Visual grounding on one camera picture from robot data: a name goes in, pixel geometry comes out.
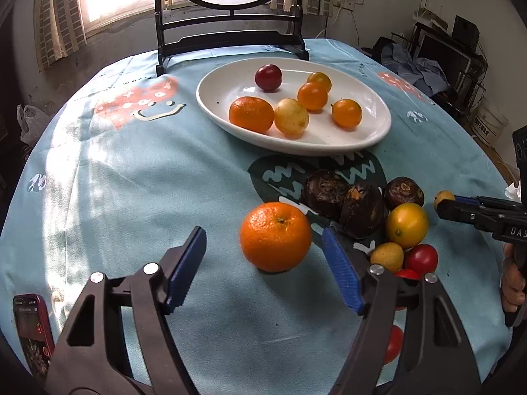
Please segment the person's right hand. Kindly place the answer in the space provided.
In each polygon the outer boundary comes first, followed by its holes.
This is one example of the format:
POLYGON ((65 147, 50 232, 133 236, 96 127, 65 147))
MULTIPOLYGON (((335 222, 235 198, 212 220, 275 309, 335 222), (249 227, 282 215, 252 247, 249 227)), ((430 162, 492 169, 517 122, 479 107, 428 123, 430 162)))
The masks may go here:
POLYGON ((525 279, 513 262, 513 244, 504 244, 503 271, 500 282, 502 308, 507 313, 514 313, 525 302, 525 279))

